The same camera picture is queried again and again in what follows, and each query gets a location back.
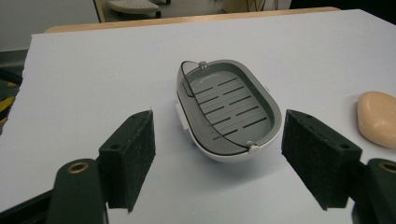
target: chair wheel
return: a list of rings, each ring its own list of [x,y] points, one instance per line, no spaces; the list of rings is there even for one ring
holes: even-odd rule
[[[156,19],[159,19],[159,18],[161,17],[161,15],[162,15],[161,11],[157,11],[157,12],[155,13],[155,18],[156,18]]]

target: floor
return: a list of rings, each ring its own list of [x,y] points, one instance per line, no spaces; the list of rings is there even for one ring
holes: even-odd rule
[[[165,0],[150,0],[158,5],[162,12],[162,18],[200,16],[223,14],[223,0],[172,0],[170,5],[165,4]],[[291,0],[278,0],[278,9],[288,9]],[[273,10],[274,0],[266,0],[264,11]],[[154,19],[155,14],[132,15],[118,13],[112,9],[107,9],[108,21],[135,21]]]

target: beige soap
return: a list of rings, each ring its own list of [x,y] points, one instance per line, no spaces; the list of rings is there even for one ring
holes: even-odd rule
[[[368,140],[396,149],[396,98],[379,91],[367,91],[358,101],[361,134]]]

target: gray soap dish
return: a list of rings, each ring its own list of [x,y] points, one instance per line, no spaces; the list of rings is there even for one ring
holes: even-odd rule
[[[236,61],[182,63],[177,99],[185,131],[216,161],[252,158],[276,138],[282,122],[269,92]]]

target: white table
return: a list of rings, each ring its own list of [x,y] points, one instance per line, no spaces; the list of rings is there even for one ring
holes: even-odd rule
[[[360,10],[34,35],[24,81],[0,137],[0,211],[52,188],[56,171],[98,148],[133,113],[152,108],[157,156],[132,214],[110,223],[351,223],[323,212],[280,154],[210,160],[184,135],[175,108],[182,61],[233,59],[287,108],[321,119],[363,148],[356,102],[396,95],[396,27]]]

